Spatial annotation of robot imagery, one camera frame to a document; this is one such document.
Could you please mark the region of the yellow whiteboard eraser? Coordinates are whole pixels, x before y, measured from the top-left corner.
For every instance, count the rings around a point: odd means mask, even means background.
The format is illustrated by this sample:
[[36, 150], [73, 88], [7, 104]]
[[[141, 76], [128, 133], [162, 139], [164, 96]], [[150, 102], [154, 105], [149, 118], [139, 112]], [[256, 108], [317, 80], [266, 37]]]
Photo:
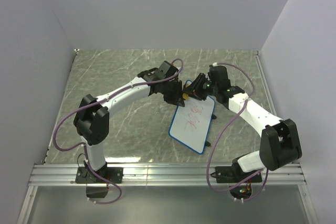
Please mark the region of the yellow whiteboard eraser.
[[182, 97], [183, 97], [184, 100], [188, 100], [188, 98], [189, 98], [188, 94], [186, 94], [186, 93], [183, 93]]

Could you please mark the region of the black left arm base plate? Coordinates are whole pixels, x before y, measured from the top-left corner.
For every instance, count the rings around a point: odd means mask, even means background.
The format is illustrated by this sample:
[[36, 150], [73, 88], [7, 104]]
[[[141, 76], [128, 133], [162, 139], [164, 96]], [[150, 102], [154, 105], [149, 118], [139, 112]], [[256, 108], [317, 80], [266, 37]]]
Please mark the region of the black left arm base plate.
[[[96, 171], [100, 177], [109, 180], [115, 184], [120, 184], [123, 178], [122, 167], [105, 167], [103, 170]], [[79, 167], [77, 169], [76, 184], [95, 184], [103, 183], [104, 181], [92, 173], [88, 167]]]

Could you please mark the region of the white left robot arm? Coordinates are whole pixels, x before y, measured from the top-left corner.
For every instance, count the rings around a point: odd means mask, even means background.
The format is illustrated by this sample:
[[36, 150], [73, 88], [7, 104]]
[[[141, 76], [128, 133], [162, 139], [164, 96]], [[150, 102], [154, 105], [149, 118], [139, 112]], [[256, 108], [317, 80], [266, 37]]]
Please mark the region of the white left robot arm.
[[108, 179], [107, 162], [104, 157], [103, 141], [109, 134], [110, 118], [133, 102], [160, 93], [166, 103], [184, 106], [182, 82], [178, 79], [181, 70], [152, 68], [143, 71], [122, 87], [94, 98], [85, 96], [80, 104], [74, 125], [86, 144], [87, 176], [94, 183]]

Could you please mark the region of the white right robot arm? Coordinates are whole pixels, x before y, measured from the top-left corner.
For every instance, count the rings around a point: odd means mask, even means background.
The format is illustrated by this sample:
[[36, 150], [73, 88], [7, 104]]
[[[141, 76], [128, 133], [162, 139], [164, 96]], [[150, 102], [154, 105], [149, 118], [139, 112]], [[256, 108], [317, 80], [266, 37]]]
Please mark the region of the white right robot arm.
[[267, 168], [275, 171], [302, 157], [302, 150], [295, 122], [283, 120], [254, 102], [238, 86], [230, 86], [223, 78], [208, 80], [203, 73], [182, 92], [190, 98], [205, 100], [209, 95], [226, 109], [245, 120], [261, 137], [258, 151], [243, 155], [233, 163], [232, 177], [238, 182], [245, 181], [253, 170]]

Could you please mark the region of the blue-framed whiteboard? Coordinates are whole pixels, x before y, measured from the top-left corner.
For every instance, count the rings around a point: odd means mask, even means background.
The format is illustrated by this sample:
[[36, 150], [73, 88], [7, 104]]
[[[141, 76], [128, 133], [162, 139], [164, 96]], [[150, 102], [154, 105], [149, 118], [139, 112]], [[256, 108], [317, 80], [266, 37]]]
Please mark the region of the blue-framed whiteboard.
[[188, 98], [177, 106], [169, 128], [169, 136], [192, 151], [202, 155], [215, 109], [215, 100]]

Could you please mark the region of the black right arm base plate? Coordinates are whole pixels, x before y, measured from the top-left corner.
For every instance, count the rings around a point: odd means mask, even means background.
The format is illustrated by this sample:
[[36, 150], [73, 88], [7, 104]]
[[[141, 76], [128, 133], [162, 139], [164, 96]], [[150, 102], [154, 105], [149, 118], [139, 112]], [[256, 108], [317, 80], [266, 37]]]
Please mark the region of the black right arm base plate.
[[236, 184], [254, 172], [256, 170], [244, 173], [240, 168], [234, 168], [234, 166], [216, 166], [215, 171], [211, 173], [211, 177], [215, 178], [218, 184]]

